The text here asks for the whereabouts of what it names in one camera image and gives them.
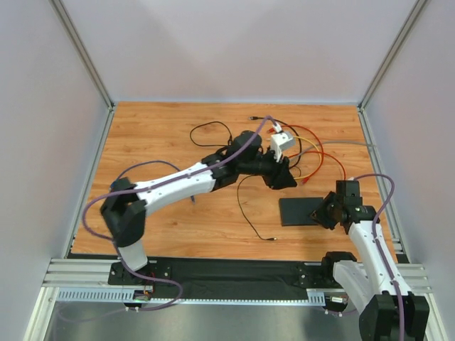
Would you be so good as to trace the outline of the black network switch box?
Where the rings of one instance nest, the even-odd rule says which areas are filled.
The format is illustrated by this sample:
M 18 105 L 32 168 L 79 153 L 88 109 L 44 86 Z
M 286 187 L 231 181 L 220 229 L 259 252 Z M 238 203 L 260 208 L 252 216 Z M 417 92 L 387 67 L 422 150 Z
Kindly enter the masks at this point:
M 288 197 L 279 199 L 280 220 L 283 227 L 315 226 L 312 212 L 323 202 L 322 197 Z

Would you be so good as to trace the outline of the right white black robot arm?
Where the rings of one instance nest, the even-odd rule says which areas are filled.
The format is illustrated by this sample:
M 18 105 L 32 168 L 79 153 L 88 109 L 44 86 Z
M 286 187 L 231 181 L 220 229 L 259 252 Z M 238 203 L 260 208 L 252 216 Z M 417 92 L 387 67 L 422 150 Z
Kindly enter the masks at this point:
M 326 229 L 340 224 L 360 255 L 357 259 L 350 252 L 330 251 L 322 265 L 358 311 L 361 338 L 423 340 L 429 304 L 400 273 L 382 233 L 380 211 L 364 205 L 359 180 L 337 181 L 311 216 Z

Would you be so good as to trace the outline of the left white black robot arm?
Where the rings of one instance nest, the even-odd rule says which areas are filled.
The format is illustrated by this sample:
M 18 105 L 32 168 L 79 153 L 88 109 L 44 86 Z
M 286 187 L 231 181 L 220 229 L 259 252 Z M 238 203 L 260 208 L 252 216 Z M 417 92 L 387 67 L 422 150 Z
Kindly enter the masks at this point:
M 138 183 L 128 178 L 115 181 L 100 213 L 121 259 L 132 271 L 148 264 L 141 241 L 145 221 L 167 205 L 225 188 L 240 175 L 260 176 L 273 190 L 295 187 L 289 159 L 283 154 L 294 144 L 288 131 L 279 131 L 271 135 L 269 147 L 262 149 L 261 136 L 244 131 L 230 145 L 185 170 Z

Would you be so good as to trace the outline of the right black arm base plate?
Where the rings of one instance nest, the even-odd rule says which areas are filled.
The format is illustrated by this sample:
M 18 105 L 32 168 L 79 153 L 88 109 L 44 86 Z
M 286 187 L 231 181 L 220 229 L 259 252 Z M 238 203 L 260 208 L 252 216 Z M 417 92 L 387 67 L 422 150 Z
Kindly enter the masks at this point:
M 341 288 L 333 277 L 333 266 L 323 262 L 299 262 L 296 265 L 296 284 L 302 288 Z

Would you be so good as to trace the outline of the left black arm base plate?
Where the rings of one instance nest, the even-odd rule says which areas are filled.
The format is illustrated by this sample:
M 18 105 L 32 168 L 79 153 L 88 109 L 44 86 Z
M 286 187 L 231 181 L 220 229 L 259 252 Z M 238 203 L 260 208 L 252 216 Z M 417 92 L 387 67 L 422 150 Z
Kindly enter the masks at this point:
M 171 265 L 163 261 L 150 261 L 146 266 L 135 270 L 137 275 L 128 271 L 122 262 L 118 261 L 111 265 L 107 283 L 112 286 L 150 286 L 153 281 L 150 278 L 159 278 L 158 285 L 171 286 Z

